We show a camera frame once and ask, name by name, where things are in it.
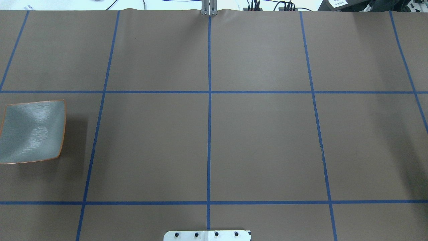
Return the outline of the square grey-blue plate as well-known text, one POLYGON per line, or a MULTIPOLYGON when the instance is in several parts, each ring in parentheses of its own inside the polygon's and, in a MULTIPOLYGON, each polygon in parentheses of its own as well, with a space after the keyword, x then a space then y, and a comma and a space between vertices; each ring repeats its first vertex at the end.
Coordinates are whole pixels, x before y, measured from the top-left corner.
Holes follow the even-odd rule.
POLYGON ((66 101, 5 106, 1 122, 1 164, 53 160, 60 156, 66 129, 66 101))

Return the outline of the grey aluminium frame post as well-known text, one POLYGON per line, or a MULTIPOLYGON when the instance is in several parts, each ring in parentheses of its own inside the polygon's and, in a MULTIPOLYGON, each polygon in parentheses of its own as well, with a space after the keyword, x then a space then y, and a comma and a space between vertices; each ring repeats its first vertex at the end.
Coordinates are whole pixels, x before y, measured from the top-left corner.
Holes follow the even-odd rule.
POLYGON ((201 15, 216 16, 217 0, 201 0, 201 15))

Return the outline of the white metal base plate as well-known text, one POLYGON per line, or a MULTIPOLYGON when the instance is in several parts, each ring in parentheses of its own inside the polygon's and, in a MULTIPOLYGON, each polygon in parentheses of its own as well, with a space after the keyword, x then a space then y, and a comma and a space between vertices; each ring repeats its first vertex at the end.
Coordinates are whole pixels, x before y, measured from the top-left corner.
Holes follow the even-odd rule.
POLYGON ((168 231, 164 241, 251 241, 251 231, 247 230, 193 230, 168 231))

